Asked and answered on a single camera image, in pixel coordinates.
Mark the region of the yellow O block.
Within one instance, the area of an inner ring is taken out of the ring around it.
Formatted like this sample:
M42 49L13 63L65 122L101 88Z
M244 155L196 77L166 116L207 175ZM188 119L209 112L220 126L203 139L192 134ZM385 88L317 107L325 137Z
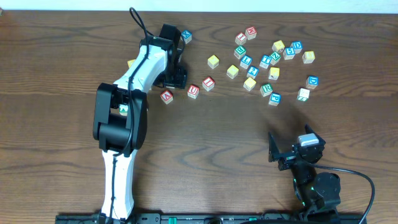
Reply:
M212 55L211 57L208 58L208 66L211 69L216 68L219 65L219 58L216 55Z

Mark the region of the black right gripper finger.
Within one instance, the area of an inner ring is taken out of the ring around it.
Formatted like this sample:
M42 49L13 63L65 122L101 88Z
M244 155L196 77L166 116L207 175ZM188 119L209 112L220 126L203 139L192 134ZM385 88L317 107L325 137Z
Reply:
M279 160L279 149L277 147L277 144L274 141L273 135L268 132L268 137L269 137L269 156L268 156L268 161L269 162L275 162Z
M305 125L305 132L307 134L314 134L318 137L318 134L308 124Z

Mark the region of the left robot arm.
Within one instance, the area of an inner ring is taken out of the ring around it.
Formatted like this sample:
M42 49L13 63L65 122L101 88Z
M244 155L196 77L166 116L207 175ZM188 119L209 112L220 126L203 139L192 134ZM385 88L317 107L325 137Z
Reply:
M134 208L134 160L147 132L147 94L153 86L185 88L187 71L179 64L185 41L148 36L125 74L112 84L101 83L96 92L93 137L106 169L105 197L100 223L125 223Z

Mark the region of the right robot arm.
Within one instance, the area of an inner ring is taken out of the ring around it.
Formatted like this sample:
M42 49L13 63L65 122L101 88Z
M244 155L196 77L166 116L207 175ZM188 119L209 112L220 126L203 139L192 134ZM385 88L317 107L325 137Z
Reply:
M301 221L329 222L337 214L341 203L340 177L334 173L317 173L315 164L322 158L325 140L309 126L305 134L297 138L289 152L281 153L272 136L269 136L269 162L277 162L278 169L290 170L294 178L294 190L303 203L303 209L295 214Z

